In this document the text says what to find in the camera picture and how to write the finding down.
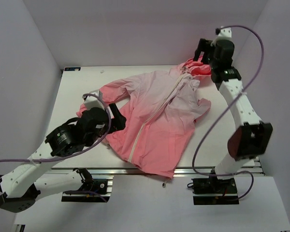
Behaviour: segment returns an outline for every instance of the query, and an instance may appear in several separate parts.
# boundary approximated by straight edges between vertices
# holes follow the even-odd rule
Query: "label sticker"
[[[102,125],[99,125],[99,124],[98,124],[98,125],[96,126],[96,128],[101,129],[101,128],[103,128],[104,126],[105,126],[105,124],[102,124]]]

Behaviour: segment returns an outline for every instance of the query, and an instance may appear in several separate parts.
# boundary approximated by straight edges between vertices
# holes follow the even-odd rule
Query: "cable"
[[[93,191],[65,191],[64,193],[65,194],[80,194],[80,193],[93,194],[93,195],[100,197],[104,202],[107,202],[107,200],[104,197],[102,197],[100,194],[93,192]]]
[[[86,93],[86,94],[83,95],[83,97],[88,97],[88,96],[92,96],[92,97],[95,97],[96,99],[98,99],[98,101],[101,102],[101,104],[103,105],[104,109],[106,110],[107,116],[108,116],[108,128],[107,128],[105,134],[100,139],[98,139],[92,146],[86,148],[85,150],[82,150],[80,152],[76,152],[76,153],[74,153],[74,154],[72,154],[70,156],[66,156],[66,157],[59,157],[59,158],[53,158],[53,159],[35,159],[35,160],[34,159],[33,160],[29,160],[29,159],[2,159],[1,160],[0,159],[0,163],[2,163],[2,162],[26,162],[26,163],[30,163],[30,162],[35,162],[35,163],[57,162],[57,161],[66,160],[66,159],[69,159],[69,158],[72,158],[72,157],[75,157],[75,156],[79,156],[79,155],[81,155],[81,154],[93,149],[96,145],[98,145],[100,142],[102,142],[102,140],[106,137],[106,135],[110,131],[112,120],[111,120],[111,113],[110,113],[106,103],[101,98],[99,98],[98,96],[96,96],[96,95],[94,95],[92,93]]]
[[[200,175],[206,175],[206,176],[233,176],[233,175],[239,175],[239,174],[250,174],[251,176],[251,184],[249,189],[240,197],[233,199],[233,201],[239,200],[243,197],[245,197],[252,189],[253,183],[254,183],[254,176],[251,172],[249,171],[241,171],[241,172],[236,172],[233,174],[209,174],[209,173],[200,173],[196,170],[195,168],[195,159],[197,157],[197,154],[200,150],[201,145],[203,144],[204,140],[207,138],[208,134],[213,130],[213,128],[215,127],[215,125],[222,119],[222,117],[227,113],[228,110],[230,110],[230,108],[237,102],[237,100],[239,100],[239,98],[242,96],[242,94],[247,90],[247,88],[252,84],[252,82],[256,79],[256,77],[258,76],[260,69],[263,65],[263,60],[264,60],[264,46],[263,46],[263,42],[262,39],[260,38],[260,36],[252,29],[246,27],[246,26],[241,26],[241,25],[231,25],[231,26],[226,26],[226,27],[221,27],[219,28],[219,30],[222,30],[224,28],[244,28],[246,30],[249,30],[251,33],[253,33],[257,39],[259,40],[260,46],[261,46],[261,59],[260,59],[260,63],[259,66],[257,68],[256,73],[254,74],[254,76],[251,78],[251,80],[247,83],[247,85],[243,88],[242,92],[239,93],[236,98],[230,103],[230,105],[221,113],[221,115],[215,120],[215,122],[210,126],[210,128],[208,129],[208,131],[205,133],[205,135],[203,136],[203,138],[200,140],[200,143],[198,144],[193,158],[192,158],[192,169],[194,170],[195,173],[200,174]]]

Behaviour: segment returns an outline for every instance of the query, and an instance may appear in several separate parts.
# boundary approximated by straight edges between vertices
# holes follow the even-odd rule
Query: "pink fabric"
[[[207,65],[188,68],[195,70],[196,78],[183,73],[181,65],[169,72],[155,71],[116,80],[100,89],[107,104],[130,96],[130,101],[120,109],[127,119],[125,129],[106,136],[113,150],[142,171],[169,178],[194,133],[194,120],[211,107],[210,101],[197,98],[199,79],[209,76],[205,75]],[[82,105],[77,115],[81,116],[84,110]]]
[[[198,61],[193,61],[193,58],[187,60],[185,63],[181,63],[180,65],[172,68],[173,70],[177,70],[178,72],[186,72],[190,73],[194,79],[203,80],[211,74],[211,68],[209,65],[204,65],[201,62],[202,57],[199,58]]]

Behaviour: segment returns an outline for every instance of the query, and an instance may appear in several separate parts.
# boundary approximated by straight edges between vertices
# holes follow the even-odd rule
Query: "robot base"
[[[193,189],[194,205],[239,204],[234,178],[219,180],[216,177],[195,178],[188,188]]]

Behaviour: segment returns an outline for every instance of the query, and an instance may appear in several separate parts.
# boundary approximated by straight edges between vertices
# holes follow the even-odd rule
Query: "white panel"
[[[178,64],[194,55],[201,37],[214,39],[216,27],[253,27],[267,0],[24,2],[63,68]],[[233,30],[235,56],[247,36]]]
[[[250,177],[236,177],[239,193]],[[286,211],[272,177],[256,177],[251,193],[239,205],[193,205],[188,177],[162,188],[144,176],[115,176],[108,203],[60,202],[46,197],[17,214],[26,232],[279,232],[290,230]]]
[[[83,102],[82,95],[120,78],[149,73],[155,70],[170,70],[171,66],[120,66],[120,67],[82,67],[80,71],[63,72],[53,115],[48,132],[75,117],[75,112]],[[212,125],[218,115],[227,107],[227,103],[217,90],[210,78],[203,80],[198,88],[199,98],[212,102],[208,114],[196,123],[196,130],[189,142],[178,167],[191,167],[192,156],[202,136]],[[128,99],[117,105],[122,107]],[[227,141],[235,131],[234,120],[228,112],[209,134],[197,156],[195,165],[198,167],[216,166],[228,152]],[[67,159],[55,167],[57,168],[131,168],[130,163],[122,161],[111,149],[105,145],[98,145],[91,151],[78,157]]]
[[[248,96],[258,115],[273,125],[260,159],[265,173],[274,176],[290,220],[290,1],[270,0],[255,30],[264,42],[265,57]],[[251,78],[259,59],[260,45],[251,36],[236,61],[243,82]]]
[[[0,159],[27,158],[40,145],[59,77],[22,0],[0,0]],[[16,165],[0,164],[0,174]],[[10,231],[13,218],[0,209],[0,231]]]

